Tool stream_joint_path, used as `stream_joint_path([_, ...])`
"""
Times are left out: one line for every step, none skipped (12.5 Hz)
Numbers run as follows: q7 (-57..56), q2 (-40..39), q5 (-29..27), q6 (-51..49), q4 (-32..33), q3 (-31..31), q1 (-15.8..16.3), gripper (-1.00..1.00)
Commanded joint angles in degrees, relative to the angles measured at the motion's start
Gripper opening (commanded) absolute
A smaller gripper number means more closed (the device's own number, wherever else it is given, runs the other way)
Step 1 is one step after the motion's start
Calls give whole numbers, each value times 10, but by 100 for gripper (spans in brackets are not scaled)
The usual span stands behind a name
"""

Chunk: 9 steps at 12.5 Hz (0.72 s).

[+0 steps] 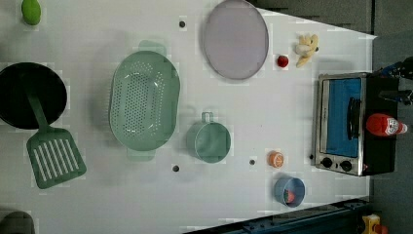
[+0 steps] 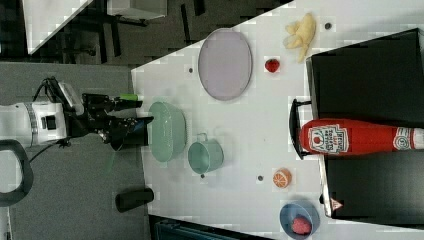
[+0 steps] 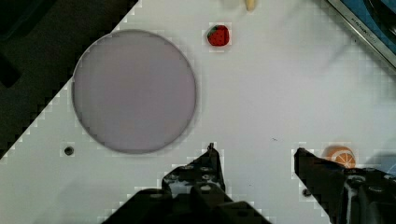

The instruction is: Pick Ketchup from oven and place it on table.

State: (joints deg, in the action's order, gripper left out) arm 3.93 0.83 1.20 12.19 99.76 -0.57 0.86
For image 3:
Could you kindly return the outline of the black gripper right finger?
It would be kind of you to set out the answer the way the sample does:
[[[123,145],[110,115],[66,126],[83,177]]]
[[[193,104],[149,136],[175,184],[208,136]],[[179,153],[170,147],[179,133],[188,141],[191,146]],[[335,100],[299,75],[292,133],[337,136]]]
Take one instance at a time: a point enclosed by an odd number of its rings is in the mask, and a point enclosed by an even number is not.
[[[343,199],[345,167],[319,158],[299,147],[293,155],[294,173],[318,201],[329,218],[337,218]]]

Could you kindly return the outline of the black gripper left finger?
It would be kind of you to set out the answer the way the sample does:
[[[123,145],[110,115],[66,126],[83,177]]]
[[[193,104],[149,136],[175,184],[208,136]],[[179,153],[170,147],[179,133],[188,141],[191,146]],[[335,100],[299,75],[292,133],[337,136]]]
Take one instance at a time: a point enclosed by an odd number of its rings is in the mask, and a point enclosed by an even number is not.
[[[201,156],[186,165],[178,166],[163,177],[162,189],[174,198],[179,194],[189,194],[196,184],[214,184],[225,190],[219,152],[210,143]]]

